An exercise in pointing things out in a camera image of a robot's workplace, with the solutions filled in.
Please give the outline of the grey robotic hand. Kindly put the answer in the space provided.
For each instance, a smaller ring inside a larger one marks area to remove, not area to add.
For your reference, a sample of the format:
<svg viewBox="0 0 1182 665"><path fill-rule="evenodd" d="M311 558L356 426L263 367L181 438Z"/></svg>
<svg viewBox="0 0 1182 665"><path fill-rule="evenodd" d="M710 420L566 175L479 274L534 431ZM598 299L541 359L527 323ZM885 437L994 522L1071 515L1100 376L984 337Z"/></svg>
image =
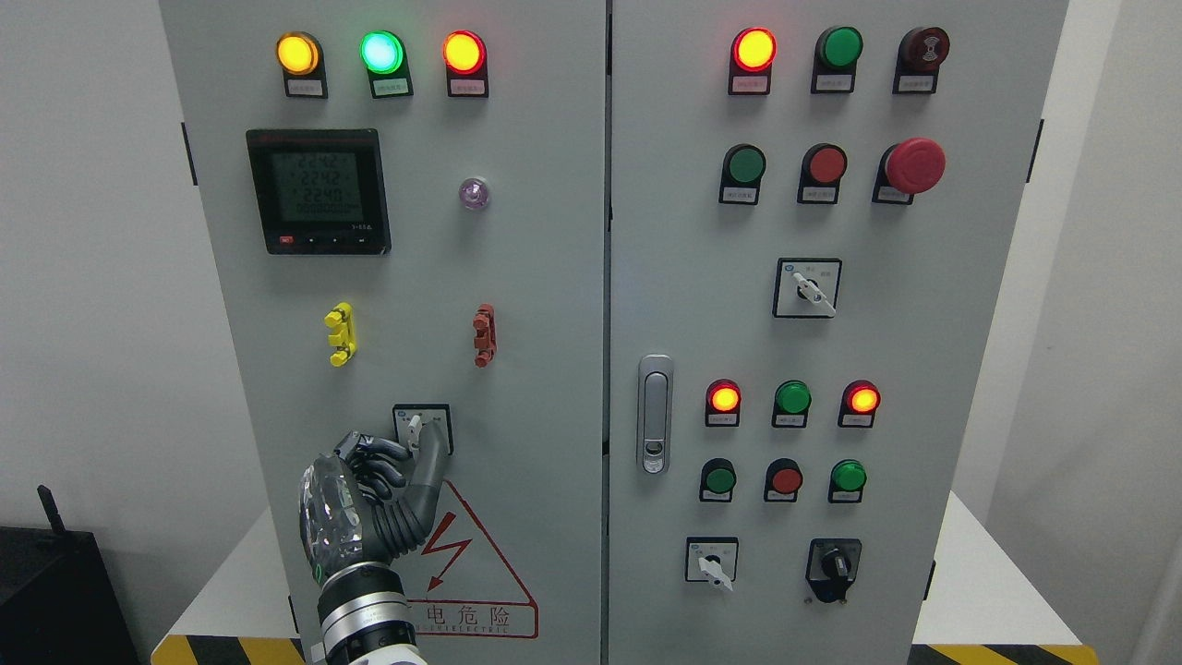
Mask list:
<svg viewBox="0 0 1182 665"><path fill-rule="evenodd" d="M301 477L299 530L313 580L350 565L392 563L426 543L439 516L452 439L439 422L417 446L350 430Z"/></svg>

